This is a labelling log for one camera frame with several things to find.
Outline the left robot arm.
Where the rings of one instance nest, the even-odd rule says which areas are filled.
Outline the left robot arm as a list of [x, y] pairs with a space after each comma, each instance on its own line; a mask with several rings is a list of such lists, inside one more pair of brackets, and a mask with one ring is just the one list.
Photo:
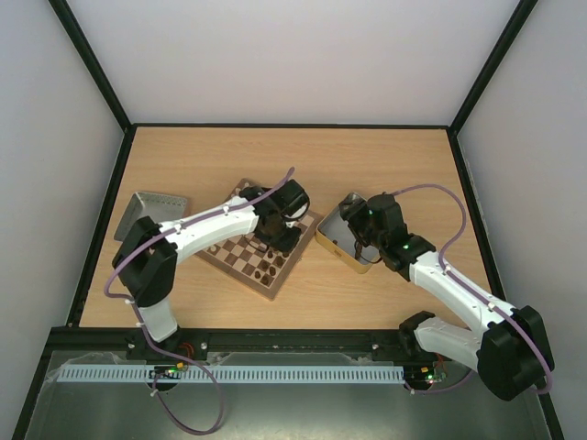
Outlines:
[[222, 204], [190, 216], [155, 222], [138, 219], [112, 261], [113, 279], [126, 287], [130, 304], [147, 338], [162, 343], [175, 336], [179, 325], [169, 296], [178, 265], [210, 248], [221, 251], [242, 237], [257, 240], [265, 251], [292, 254], [305, 230], [310, 197], [294, 179], [267, 188], [249, 185]]

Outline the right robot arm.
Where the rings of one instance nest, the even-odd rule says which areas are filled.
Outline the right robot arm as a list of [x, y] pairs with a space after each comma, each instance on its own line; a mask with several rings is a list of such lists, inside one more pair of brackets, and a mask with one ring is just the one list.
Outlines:
[[528, 389], [549, 392], [554, 358], [538, 311], [514, 307], [452, 267], [444, 249], [409, 232], [393, 194], [348, 196], [338, 208], [360, 248], [375, 248], [388, 270], [432, 294], [465, 324], [429, 312], [413, 315], [399, 327], [407, 357], [429, 352], [457, 361], [504, 401]]

